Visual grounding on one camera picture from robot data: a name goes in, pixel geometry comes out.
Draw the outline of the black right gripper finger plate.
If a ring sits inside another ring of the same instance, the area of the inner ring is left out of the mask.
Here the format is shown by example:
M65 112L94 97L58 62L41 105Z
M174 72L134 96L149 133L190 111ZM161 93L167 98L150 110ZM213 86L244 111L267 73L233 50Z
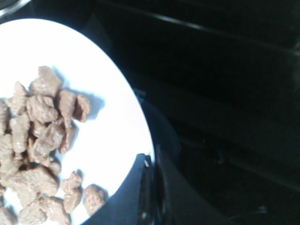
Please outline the black right gripper finger plate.
M162 225L151 157L138 154L129 174L85 225Z

